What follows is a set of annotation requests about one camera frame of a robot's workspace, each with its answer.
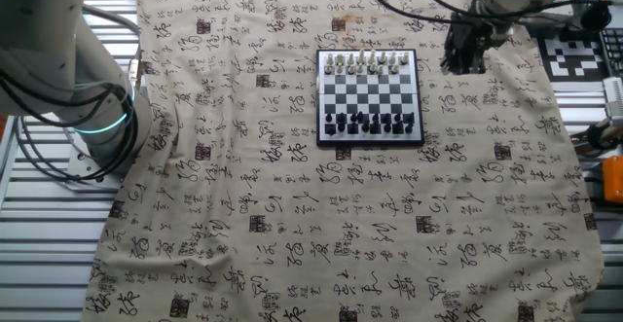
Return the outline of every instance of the chess piece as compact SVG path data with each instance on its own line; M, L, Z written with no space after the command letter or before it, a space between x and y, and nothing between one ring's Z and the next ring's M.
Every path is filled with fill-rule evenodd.
M368 58L368 64L372 65L372 64L376 64L377 63L377 51L376 50L372 50L370 51L370 57Z
M361 49L361 51L359 51L359 58L357 59L357 63L363 64L365 60L366 60L365 51Z
M391 56L389 57L389 64L395 64L396 62L396 50L391 52Z

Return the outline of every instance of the orange object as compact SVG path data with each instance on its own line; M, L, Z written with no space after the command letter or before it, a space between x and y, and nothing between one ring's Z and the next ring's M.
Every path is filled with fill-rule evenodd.
M610 157L603 164L604 198L623 203L623 157Z

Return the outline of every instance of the tablecloth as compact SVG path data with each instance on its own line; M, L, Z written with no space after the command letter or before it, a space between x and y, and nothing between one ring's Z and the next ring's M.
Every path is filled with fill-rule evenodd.
M486 74L443 76L448 25L375 0L137 8L152 129L83 321L569 322L586 305L601 247L525 29ZM424 146L315 146L315 53L362 48L417 51Z

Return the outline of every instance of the black cable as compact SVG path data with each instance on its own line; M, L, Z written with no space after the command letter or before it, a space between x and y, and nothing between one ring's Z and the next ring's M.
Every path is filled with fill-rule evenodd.
M549 10L549 9L553 9L553 8L559 8L559 7L563 7L563 6L567 6L567 5L600 4L600 3L606 3L608 5L612 4L611 1L570 0L570 1L564 1L564 2L556 2L556 3L552 3L552 4L549 4L549 5L545 5L545 6L538 6L538 7L527 8L527 9L524 9L522 11L511 12L511 13L506 13L506 14L479 15L479 14L473 14L471 12L464 11L464 10L462 10L460 8L457 8L455 6L452 6L452 5L444 2L443 0L433 0L433 1L437 2L439 5L447 8L448 10L456 12L456 13L458 13L460 15L471 16L471 17L475 17L475 18L485 18L485 19L502 19L502 18L521 17L523 15L527 15L527 14L531 14L531 13L539 13L539 12L542 12L542 11L545 11L545 10Z
M440 18L433 18L433 17L426 17L426 16L419 16L419 15L413 15L407 12L404 12L400 9L397 9L393 6L391 6L389 3L387 3L385 0L377 0L380 4L382 4L383 6L385 6L388 10L390 11L394 11L395 13L397 13L400 16L404 16L404 17L408 17L408 18L414 18L414 19L420 19L420 20L426 20L426 21L431 21L431 22L438 22L438 23L443 23L443 24L467 24L467 25L473 25L472 22L470 21L463 21L463 20L450 20L450 19L440 19Z

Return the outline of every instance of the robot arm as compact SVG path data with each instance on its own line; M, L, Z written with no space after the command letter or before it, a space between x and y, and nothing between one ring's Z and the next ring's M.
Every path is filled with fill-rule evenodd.
M149 103L86 24L83 3L0 0L0 112L54 113L75 127L100 165L129 149L115 161L123 173L149 132Z

